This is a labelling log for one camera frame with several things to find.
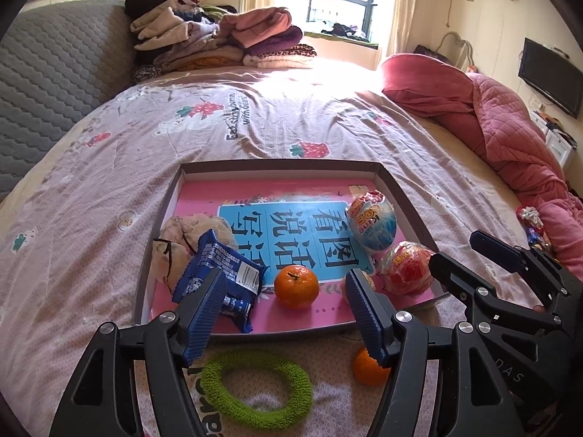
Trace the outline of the blue surprise egg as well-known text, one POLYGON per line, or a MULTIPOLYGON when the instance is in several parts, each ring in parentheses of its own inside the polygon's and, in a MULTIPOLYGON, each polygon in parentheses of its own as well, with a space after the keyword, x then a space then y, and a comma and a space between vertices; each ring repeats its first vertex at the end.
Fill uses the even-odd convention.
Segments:
POLYGON ((349 228, 359 244, 371 251, 388 249, 397 232, 393 205, 379 190, 358 195, 346 209, 349 228))

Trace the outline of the red candy egg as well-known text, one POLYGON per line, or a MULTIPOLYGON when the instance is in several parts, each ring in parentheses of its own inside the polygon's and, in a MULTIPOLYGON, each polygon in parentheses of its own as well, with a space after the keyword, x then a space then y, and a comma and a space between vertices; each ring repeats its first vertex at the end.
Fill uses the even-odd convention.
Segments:
POLYGON ((434 255, 418 243, 402 241, 386 253, 379 266, 384 288, 395 295, 415 296, 424 293, 433 283, 429 261, 434 255))

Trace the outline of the orange tangerine with stem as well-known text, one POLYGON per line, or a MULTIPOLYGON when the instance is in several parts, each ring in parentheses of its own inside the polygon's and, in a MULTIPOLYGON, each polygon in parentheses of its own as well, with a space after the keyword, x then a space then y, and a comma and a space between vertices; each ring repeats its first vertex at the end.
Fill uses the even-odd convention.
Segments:
POLYGON ((276 276, 274 289, 279 303, 293 310, 309 308, 319 294, 315 273, 306 266, 293 264, 284 267, 276 276))

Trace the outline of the small colourful toy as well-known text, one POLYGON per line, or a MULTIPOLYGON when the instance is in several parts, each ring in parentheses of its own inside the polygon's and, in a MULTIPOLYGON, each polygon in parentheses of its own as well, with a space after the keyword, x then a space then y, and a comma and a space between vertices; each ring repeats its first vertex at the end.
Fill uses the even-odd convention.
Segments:
POLYGON ((516 209, 516 217, 525 231, 527 242, 531 248, 542 252, 552 251, 551 241, 544 229, 540 213, 533 206, 520 206, 516 209))

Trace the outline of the pink and blue book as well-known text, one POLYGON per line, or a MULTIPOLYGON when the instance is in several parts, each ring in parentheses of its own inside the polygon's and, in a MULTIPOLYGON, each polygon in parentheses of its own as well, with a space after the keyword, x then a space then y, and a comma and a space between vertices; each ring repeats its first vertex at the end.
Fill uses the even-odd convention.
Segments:
POLYGON ((354 197, 375 189, 393 205, 396 242, 417 242, 433 249, 435 243, 423 232, 415 210, 377 175, 222 181, 180 176, 163 211, 166 218, 204 213, 225 219, 242 255, 267 267, 263 290, 251 313, 249 337, 292 336, 354 324, 342 296, 342 279, 354 267, 373 272, 376 257, 354 239, 346 209, 354 197), (320 293, 307 310, 290 310, 272 291, 277 273, 290 264, 308 267, 319 281, 320 293))

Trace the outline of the grey quilted headboard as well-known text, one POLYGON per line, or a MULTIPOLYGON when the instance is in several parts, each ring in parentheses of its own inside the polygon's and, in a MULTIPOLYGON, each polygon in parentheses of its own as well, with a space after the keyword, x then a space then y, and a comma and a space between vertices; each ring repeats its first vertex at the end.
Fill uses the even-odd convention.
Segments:
POLYGON ((120 0, 22 12, 1 40, 1 195, 75 123, 130 84, 129 17, 120 0))

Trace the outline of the red pink quilt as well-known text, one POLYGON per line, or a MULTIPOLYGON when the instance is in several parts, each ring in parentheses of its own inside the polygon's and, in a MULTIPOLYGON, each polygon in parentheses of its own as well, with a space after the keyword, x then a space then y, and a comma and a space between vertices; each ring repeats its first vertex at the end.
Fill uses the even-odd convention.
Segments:
POLYGON ((582 202, 520 97, 494 79, 437 59, 399 53, 380 66, 383 93, 432 118, 484 161, 524 206, 537 209, 558 261, 582 275, 582 202))

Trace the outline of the black wall television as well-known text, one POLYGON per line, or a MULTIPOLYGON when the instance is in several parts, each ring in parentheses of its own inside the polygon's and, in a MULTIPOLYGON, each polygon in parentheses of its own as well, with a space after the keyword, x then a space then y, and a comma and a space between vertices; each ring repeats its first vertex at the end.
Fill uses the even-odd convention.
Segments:
POLYGON ((579 117, 582 71, 558 52, 525 38, 518 76, 565 114, 579 117))

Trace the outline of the pile of folded clothes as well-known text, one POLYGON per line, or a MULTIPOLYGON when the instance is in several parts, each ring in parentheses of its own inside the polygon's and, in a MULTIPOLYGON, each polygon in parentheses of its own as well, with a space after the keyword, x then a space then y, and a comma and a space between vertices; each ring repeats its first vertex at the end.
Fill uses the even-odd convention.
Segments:
POLYGON ((202 6, 199 0, 125 0, 140 83, 176 71, 247 66, 311 67, 316 49, 303 43, 290 11, 202 6))

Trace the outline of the beige drawstring pouch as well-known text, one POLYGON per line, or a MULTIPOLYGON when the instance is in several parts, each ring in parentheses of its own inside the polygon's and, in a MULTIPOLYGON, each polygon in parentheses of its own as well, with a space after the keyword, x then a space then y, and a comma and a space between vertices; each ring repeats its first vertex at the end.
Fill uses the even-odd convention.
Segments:
POLYGON ((162 226, 152 241, 151 271, 173 292, 188 263, 195 256, 197 242, 208 230, 214 231, 219 242, 238 249, 232 229, 219 216, 195 213, 189 216, 172 216, 162 226))

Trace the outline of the dark cardboard box tray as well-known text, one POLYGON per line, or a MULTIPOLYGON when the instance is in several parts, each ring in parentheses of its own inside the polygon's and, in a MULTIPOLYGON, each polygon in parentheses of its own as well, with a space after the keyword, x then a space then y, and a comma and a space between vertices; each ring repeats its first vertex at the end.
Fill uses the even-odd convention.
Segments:
POLYGON ((215 340, 291 338, 351 330, 355 326, 341 293, 353 267, 372 272, 367 253, 347 225, 353 198, 382 192, 396 216, 396 242, 417 242, 435 251, 429 230, 395 178, 382 164, 325 159, 238 160, 181 166, 155 217, 149 237, 176 215, 204 213, 224 218, 243 256, 266 265, 263 290, 250 315, 253 330, 242 334, 232 319, 216 322, 215 340), (320 284, 313 305, 303 311, 282 306, 272 294, 276 274, 297 263, 320 284))

